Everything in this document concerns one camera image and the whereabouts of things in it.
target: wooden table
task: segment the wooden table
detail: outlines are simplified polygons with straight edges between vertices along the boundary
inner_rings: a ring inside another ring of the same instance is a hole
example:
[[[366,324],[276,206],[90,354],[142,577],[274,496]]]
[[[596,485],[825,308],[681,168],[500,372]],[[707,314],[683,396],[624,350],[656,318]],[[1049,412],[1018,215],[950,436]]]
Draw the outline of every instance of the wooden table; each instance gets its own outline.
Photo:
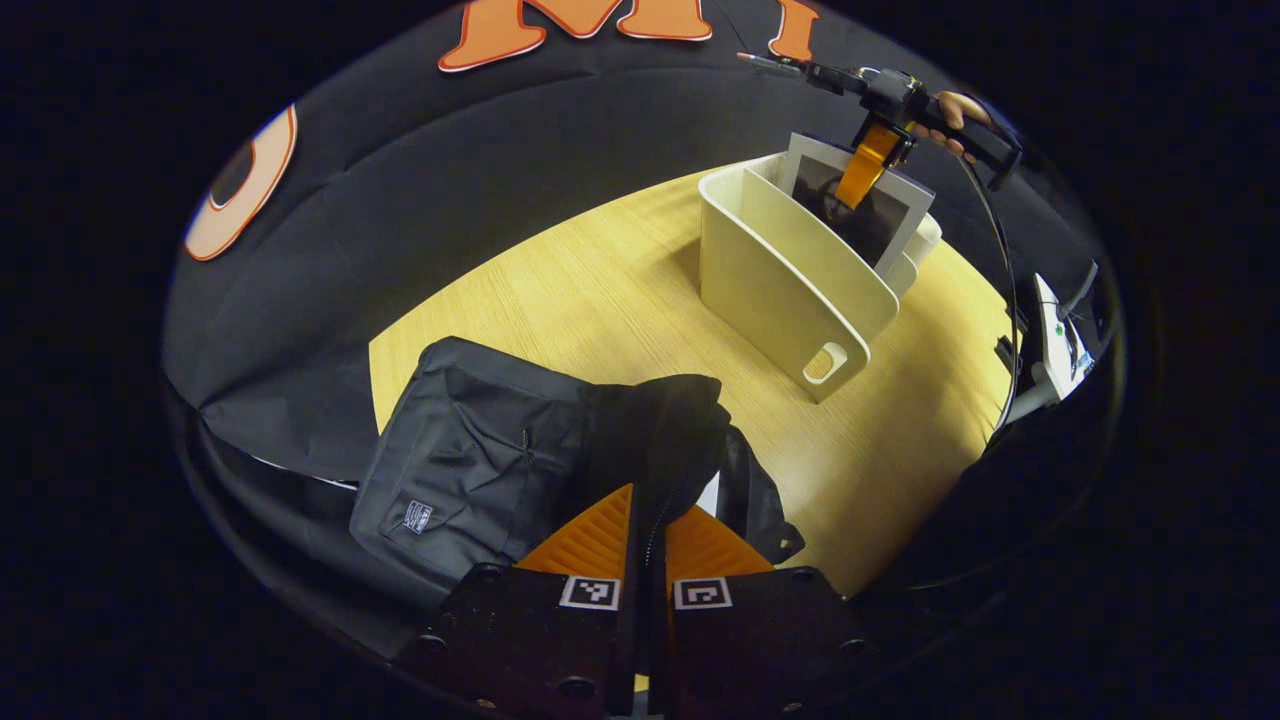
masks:
[[[870,343],[870,365],[815,405],[699,300],[703,174],[541,232],[387,328],[369,345],[379,429],[422,348],[451,334],[591,383],[719,378],[721,404],[809,543],[787,565],[818,566],[852,594],[982,454],[1009,392],[993,351],[1009,334],[1005,301],[943,241]]]

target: yellow tabletop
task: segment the yellow tabletop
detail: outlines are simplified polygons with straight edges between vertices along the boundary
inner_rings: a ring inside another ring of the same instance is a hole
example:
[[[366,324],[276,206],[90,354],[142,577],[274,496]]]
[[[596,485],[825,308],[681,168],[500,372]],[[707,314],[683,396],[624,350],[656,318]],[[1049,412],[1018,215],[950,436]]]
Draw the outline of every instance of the yellow tabletop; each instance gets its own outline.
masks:
[[[870,343],[870,365],[814,404],[699,300],[704,174],[544,231],[387,328],[369,345],[379,430],[422,348],[447,336],[591,383],[719,378],[721,404],[808,541],[787,565],[814,565],[852,594],[982,454],[1009,392],[995,352],[1005,301],[941,242]]]

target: human hand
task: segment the human hand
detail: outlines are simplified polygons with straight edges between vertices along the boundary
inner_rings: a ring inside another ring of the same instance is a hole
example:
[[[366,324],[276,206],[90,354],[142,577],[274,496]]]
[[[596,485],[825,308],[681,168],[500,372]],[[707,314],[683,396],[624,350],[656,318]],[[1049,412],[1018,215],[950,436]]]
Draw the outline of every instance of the human hand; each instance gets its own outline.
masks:
[[[947,120],[947,127],[951,129],[964,128],[965,115],[978,120],[979,123],[991,127],[991,115],[987,110],[982,108],[973,97],[960,95],[959,92],[942,91],[934,95],[938,100],[938,106],[942,109],[942,117]],[[947,138],[937,129],[931,129],[920,123],[915,123],[915,135],[920,137],[927,137],[933,142],[937,142],[940,147],[946,147],[948,152],[956,158],[964,158],[970,163],[977,163],[978,159],[972,154],[964,151],[964,145],[954,138]]]

